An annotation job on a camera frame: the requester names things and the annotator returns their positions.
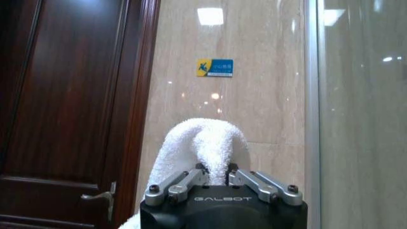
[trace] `blue and yellow sign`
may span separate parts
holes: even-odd
[[[197,76],[232,77],[233,60],[198,59],[196,65]]]

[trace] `white towel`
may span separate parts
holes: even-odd
[[[158,184],[174,171],[189,171],[201,163],[209,172],[209,185],[224,185],[229,163],[249,168],[246,141],[241,131],[225,121],[193,118],[168,132],[149,174],[148,185]],[[140,228],[133,215],[120,229]]]

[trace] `door panel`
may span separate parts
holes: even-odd
[[[4,174],[98,183],[120,5],[42,2]]]
[[[37,3],[37,0],[2,0],[0,3],[0,143],[5,141],[10,126],[10,122],[5,120],[10,120],[13,115],[13,98],[17,97],[17,85],[21,83]]]
[[[106,201],[80,196],[108,191],[117,175],[105,158],[121,152],[106,155],[105,149],[126,2],[40,0],[30,14],[32,47],[20,61],[21,80],[10,83],[20,88],[9,97],[16,112],[1,118],[12,123],[1,140],[1,222],[108,226]]]

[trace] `dark wood door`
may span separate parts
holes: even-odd
[[[148,80],[137,73],[150,68],[141,2],[1,2],[0,227],[114,226],[108,200],[81,195],[109,192],[122,206],[120,182],[136,182],[121,165],[128,135],[142,132],[133,109],[145,109],[134,101],[146,100]]]

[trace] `bolt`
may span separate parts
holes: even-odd
[[[288,189],[288,192],[299,193],[299,188],[296,185],[288,185],[287,189]]]
[[[169,201],[169,204],[176,204],[177,203],[177,197],[173,196],[173,195],[168,195],[168,201]]]
[[[269,196],[269,203],[275,204],[279,200],[279,195],[276,193],[272,193],[272,195]]]
[[[148,188],[150,193],[157,193],[160,191],[160,186],[157,185],[150,185]]]

